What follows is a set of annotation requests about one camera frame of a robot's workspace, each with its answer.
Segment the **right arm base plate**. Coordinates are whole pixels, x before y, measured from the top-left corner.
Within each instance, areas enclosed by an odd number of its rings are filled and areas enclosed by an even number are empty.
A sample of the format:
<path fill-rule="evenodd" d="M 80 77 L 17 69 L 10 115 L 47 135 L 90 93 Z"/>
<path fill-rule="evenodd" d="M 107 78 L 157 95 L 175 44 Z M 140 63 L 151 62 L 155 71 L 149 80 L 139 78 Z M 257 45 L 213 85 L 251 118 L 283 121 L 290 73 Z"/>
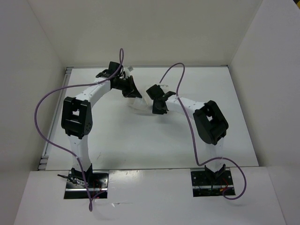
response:
<path fill-rule="evenodd" d="M 192 170 L 190 173 L 193 197 L 222 196 L 223 191 L 225 191 L 225 196 L 235 195 L 233 179 L 229 169 L 226 169 L 214 181 L 209 180 L 203 169 Z"/>

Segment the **white pleated skirt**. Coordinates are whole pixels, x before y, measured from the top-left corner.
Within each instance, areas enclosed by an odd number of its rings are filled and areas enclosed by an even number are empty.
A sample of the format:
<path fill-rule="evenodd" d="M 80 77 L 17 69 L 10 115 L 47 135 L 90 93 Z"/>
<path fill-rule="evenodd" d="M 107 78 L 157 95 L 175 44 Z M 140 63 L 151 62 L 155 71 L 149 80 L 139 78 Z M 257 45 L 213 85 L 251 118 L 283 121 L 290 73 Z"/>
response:
<path fill-rule="evenodd" d="M 140 90 L 140 94 L 142 96 L 141 98 L 139 97 L 128 98 L 127 105 L 131 107 L 135 113 L 151 115 L 153 100 L 146 93 L 146 90 Z"/>

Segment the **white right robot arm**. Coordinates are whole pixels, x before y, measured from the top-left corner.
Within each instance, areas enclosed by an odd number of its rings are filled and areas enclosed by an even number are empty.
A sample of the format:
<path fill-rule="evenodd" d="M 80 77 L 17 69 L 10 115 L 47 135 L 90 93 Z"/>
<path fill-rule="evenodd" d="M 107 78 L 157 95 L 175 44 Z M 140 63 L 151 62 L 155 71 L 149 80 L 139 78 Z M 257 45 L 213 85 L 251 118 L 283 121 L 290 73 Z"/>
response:
<path fill-rule="evenodd" d="M 205 143 L 206 148 L 211 152 L 212 159 L 216 160 L 215 165 L 207 166 L 206 163 L 199 163 L 197 150 L 194 149 L 196 163 L 204 166 L 205 178 L 210 184 L 217 184 L 222 179 L 225 171 L 225 164 L 221 163 L 221 152 L 229 124 L 222 114 L 215 101 L 207 103 L 197 102 L 187 98 L 179 97 L 175 92 L 164 92 L 160 85 L 153 85 L 146 90 L 146 93 L 153 101 L 153 114 L 167 114 L 177 112 L 186 116 L 192 134 L 193 147 L 196 147 L 195 134 L 191 120 L 194 121 L 200 139 Z"/>

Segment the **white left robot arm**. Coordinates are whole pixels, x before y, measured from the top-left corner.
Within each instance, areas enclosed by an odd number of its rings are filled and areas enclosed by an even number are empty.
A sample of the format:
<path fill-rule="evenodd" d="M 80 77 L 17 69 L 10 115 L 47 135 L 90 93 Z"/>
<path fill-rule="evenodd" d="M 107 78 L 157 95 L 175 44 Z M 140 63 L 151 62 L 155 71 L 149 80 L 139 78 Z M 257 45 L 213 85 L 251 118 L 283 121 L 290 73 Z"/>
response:
<path fill-rule="evenodd" d="M 88 134 L 92 130 L 92 108 L 96 102 L 112 89 L 120 90 L 125 98 L 141 98 L 133 76 L 132 67 L 124 68 L 117 62 L 110 62 L 109 68 L 98 75 L 92 85 L 75 97 L 63 101 L 61 126 L 70 141 L 71 152 L 75 154 L 71 178 L 82 187 L 93 183 L 93 169 L 88 151 Z"/>

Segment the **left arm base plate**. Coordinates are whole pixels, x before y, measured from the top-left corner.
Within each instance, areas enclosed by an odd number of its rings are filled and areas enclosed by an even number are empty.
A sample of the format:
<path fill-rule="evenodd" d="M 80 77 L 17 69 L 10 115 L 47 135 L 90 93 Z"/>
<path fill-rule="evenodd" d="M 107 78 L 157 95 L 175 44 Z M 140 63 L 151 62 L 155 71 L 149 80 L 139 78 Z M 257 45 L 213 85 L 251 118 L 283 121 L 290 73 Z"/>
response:
<path fill-rule="evenodd" d="M 68 176 L 60 175 L 67 179 L 64 199 L 88 199 L 85 184 L 83 180 L 71 178 L 71 172 Z M 93 171 L 93 180 L 87 181 L 89 193 L 93 199 L 106 199 L 108 195 L 108 171 Z"/>

